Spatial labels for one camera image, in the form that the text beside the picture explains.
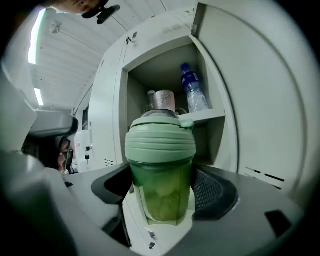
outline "wall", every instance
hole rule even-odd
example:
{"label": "wall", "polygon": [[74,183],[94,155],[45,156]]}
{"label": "wall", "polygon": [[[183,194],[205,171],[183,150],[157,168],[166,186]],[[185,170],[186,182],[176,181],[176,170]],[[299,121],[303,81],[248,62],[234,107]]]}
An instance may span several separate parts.
{"label": "wall", "polygon": [[90,103],[90,98],[91,98],[91,92],[92,92],[92,87],[87,91],[87,93],[83,93],[84,96],[79,104],[78,109],[75,109],[75,117],[79,121],[79,127],[78,127],[78,132],[82,131],[82,119],[83,119],[83,112],[84,110],[89,106]]}

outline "handle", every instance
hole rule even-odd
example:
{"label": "handle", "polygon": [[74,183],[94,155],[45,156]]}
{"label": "handle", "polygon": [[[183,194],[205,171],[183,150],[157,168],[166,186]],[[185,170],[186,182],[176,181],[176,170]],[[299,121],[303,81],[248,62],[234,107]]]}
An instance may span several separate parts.
{"label": "handle", "polygon": [[90,144],[91,144],[91,146],[90,146],[90,148],[92,149],[93,148],[93,146],[92,146],[92,144],[93,144],[93,141],[92,141],[92,121],[90,121]]}

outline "green lid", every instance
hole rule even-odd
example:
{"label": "green lid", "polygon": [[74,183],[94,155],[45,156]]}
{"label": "green lid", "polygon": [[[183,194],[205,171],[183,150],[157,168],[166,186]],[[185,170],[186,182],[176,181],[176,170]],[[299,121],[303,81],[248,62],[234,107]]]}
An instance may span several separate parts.
{"label": "green lid", "polygon": [[140,163],[168,163],[193,157],[194,122],[166,109],[151,110],[132,123],[125,137],[125,156]]}

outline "cabinet shelf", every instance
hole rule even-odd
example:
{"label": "cabinet shelf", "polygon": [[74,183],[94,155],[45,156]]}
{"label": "cabinet shelf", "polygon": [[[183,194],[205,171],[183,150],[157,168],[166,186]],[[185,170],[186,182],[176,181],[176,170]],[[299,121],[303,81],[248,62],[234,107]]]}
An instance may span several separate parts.
{"label": "cabinet shelf", "polygon": [[181,120],[192,119],[195,124],[205,123],[208,120],[224,117],[223,109],[207,109],[199,112],[179,115]]}

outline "white cabinet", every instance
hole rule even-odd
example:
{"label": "white cabinet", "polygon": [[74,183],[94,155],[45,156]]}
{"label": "white cabinet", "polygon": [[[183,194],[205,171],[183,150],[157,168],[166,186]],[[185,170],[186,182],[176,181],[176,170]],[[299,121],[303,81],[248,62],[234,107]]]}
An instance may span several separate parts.
{"label": "white cabinet", "polygon": [[125,51],[125,37],[104,54],[98,68],[89,105],[89,133],[93,161],[91,170],[117,164],[114,142],[114,94],[120,58]]}
{"label": "white cabinet", "polygon": [[176,108],[188,110],[186,93],[181,84],[181,65],[188,63],[202,81],[210,110],[186,114],[193,119],[197,154],[194,162],[236,172],[238,145],[231,103],[223,80],[210,55],[191,36],[193,9],[168,12],[147,20],[137,29],[133,42],[119,56],[115,76],[113,135],[115,158],[125,163],[125,137],[132,122],[145,111],[149,90],[171,90]]}
{"label": "white cabinet", "polygon": [[126,133],[149,90],[173,91],[176,107],[188,110],[180,81],[188,63],[210,108],[180,116],[195,121],[193,161],[263,180],[300,203],[310,195],[320,154],[315,58],[273,3],[241,4],[199,0],[195,13],[157,15],[107,51],[110,67],[102,72],[102,61],[89,109],[96,169],[126,162]]}

